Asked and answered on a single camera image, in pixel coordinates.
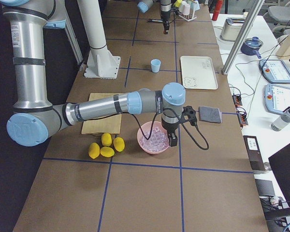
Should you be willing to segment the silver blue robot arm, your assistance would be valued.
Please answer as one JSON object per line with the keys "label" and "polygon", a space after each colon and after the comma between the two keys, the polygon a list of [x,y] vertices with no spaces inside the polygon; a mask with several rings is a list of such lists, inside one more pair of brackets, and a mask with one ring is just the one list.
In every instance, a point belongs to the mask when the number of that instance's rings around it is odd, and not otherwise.
{"label": "silver blue robot arm", "polygon": [[162,90],[142,89],[83,103],[53,105],[47,98],[43,29],[65,29],[73,35],[62,0],[3,0],[9,20],[18,100],[7,122],[9,136],[23,146],[43,143],[56,132],[77,122],[122,113],[161,115],[170,146],[176,146],[176,129],[184,121],[186,91],[179,83]]}
{"label": "silver blue robot arm", "polygon": [[[137,2],[138,9],[144,14],[156,3],[156,0],[139,0]],[[160,0],[160,18],[163,23],[163,34],[168,34],[170,24],[169,19],[171,15],[172,2],[170,0]]]}

